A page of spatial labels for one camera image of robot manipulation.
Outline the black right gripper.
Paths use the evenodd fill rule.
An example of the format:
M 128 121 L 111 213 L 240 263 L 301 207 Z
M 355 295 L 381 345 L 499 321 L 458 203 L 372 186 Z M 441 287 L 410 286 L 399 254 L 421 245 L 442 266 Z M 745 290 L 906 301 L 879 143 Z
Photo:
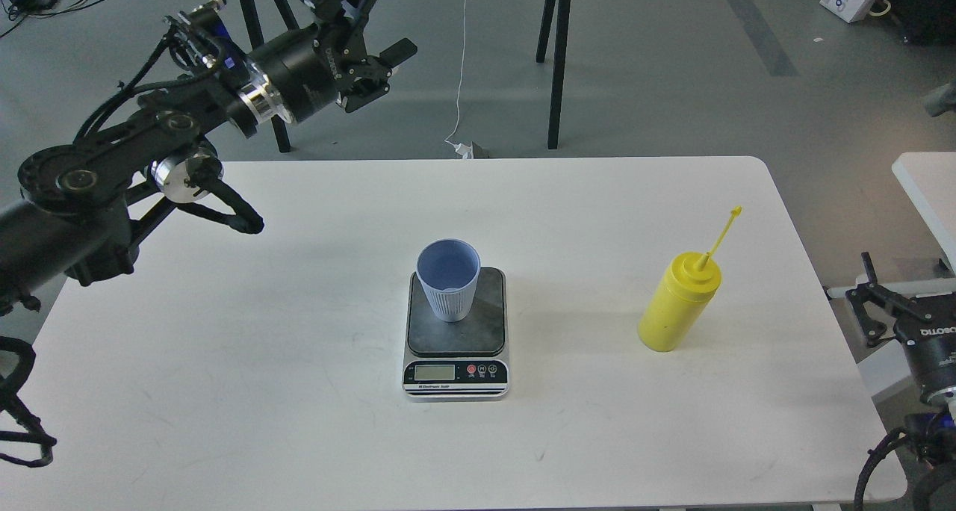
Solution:
M 955 323 L 952 313 L 930 313 L 916 299 L 908 299 L 878 282 L 870 253 L 861 253 L 864 282 L 847 291 L 851 312 L 857 319 L 865 345 L 877 347 L 898 341 L 906 357 L 920 400 L 932 406 L 954 401 Z M 867 306 L 875 306 L 894 318 L 893 337 L 885 335 L 888 325 L 873 318 Z

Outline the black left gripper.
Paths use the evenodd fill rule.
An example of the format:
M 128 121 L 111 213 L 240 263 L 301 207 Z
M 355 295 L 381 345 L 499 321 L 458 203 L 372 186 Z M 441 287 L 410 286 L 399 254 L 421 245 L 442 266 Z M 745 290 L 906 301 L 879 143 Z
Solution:
M 355 112 L 386 95 L 395 69 L 419 51 L 403 38 L 367 53 L 363 31 L 378 0 L 300 1 L 315 25 L 284 32 L 243 59 L 243 106 L 257 123 L 301 123 L 332 103 Z

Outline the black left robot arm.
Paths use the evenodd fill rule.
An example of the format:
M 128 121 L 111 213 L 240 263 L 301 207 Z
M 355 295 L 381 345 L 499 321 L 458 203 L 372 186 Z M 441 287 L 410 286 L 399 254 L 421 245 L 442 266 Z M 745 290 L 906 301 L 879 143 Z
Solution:
M 22 198 L 2 211 L 2 314 L 37 312 L 35 290 L 58 275 L 83 286 L 130 275 L 141 242 L 175 209 L 241 233 L 260 214 L 223 181 L 206 134 L 230 123 L 297 124 L 327 105 L 351 113 L 390 90 L 416 54 L 403 38 L 382 54 L 363 31 L 378 0 L 301 0 L 313 23 L 243 52 L 220 19 L 225 0 L 165 17 L 140 71 L 82 123 L 75 139 L 18 170 Z

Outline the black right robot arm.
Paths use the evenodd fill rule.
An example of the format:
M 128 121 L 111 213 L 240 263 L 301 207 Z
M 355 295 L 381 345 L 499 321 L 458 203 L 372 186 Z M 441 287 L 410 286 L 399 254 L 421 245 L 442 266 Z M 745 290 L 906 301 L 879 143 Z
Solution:
M 868 450 L 858 474 L 851 508 L 863 510 L 870 478 L 889 454 L 905 447 L 925 474 L 911 491 L 914 510 L 930 510 L 934 496 L 955 477 L 955 330 L 954 293 L 906 297 L 878 281 L 868 252 L 861 253 L 865 280 L 847 290 L 845 298 L 867 347 L 897 343 L 917 385 L 919 401 L 935 412 L 906 415 Z

